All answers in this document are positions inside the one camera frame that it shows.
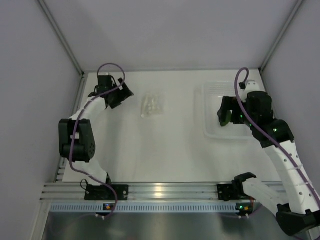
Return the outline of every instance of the clear plastic bag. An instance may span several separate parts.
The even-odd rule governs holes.
[[[147,118],[164,114],[164,96],[162,93],[148,92],[142,100],[141,117]]]

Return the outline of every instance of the metal sheet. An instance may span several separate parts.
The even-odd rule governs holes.
[[[50,213],[42,240],[73,239],[293,240],[294,238],[286,236],[273,215],[264,208],[249,219],[237,219],[233,215],[218,213],[118,213],[102,220],[94,215],[81,213]]]
[[[52,203],[52,213],[110,213],[112,204],[103,202]],[[239,213],[235,202],[118,202],[114,213]]]

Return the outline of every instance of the white table surface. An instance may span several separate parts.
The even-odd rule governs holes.
[[[210,139],[204,135],[202,85],[207,81],[234,81],[236,73],[237,70],[127,72],[126,83],[134,96],[115,109],[108,108],[92,123],[95,154],[111,180],[229,182],[239,174],[252,172],[262,181],[280,181],[256,140]],[[118,72],[112,75],[116,79],[122,76]],[[257,69],[250,71],[249,79],[263,85]],[[82,103],[97,84],[97,74],[89,73]],[[163,115],[141,117],[146,93],[163,94]],[[82,179],[85,177],[67,164],[63,181]]]

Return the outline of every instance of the white wall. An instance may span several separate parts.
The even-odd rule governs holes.
[[[289,123],[301,161],[320,191],[320,1],[307,0],[264,71],[279,118]]]
[[[46,0],[84,70],[258,68],[296,0]]]
[[[0,1],[0,238],[28,239],[79,76],[35,0]]]

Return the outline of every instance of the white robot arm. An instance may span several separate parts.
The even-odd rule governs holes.
[[[111,75],[98,75],[97,78],[98,85],[81,108],[70,118],[62,119],[59,122],[59,151],[63,158],[70,160],[73,130],[80,116],[72,149],[72,166],[101,183],[110,185],[111,180],[108,173],[101,168],[99,161],[95,158],[96,143],[91,124],[94,124],[100,113],[106,108],[114,109],[134,94],[121,78],[118,81],[122,89],[117,88],[116,81]],[[113,90],[110,94],[104,94],[110,90]],[[101,185],[91,178],[89,178],[88,184],[91,186]]]
[[[252,173],[235,177],[232,181],[235,192],[240,196],[250,196],[256,199],[270,210],[275,215],[281,229],[289,236],[319,227],[320,197],[314,190],[301,163],[294,136],[288,124],[283,120],[274,118],[271,97],[266,92],[261,91],[257,82],[245,80],[240,83],[240,88],[242,89],[242,94],[239,96],[240,102],[247,115],[244,114],[236,97],[224,96],[221,108],[217,113],[220,125],[225,126],[230,122],[245,124],[251,129],[253,137],[260,142],[261,147],[273,162],[288,200],[282,199],[276,191],[263,184]],[[278,144],[275,145],[274,141],[270,141],[265,135],[261,134],[246,116],[249,116],[250,120],[253,120]]]

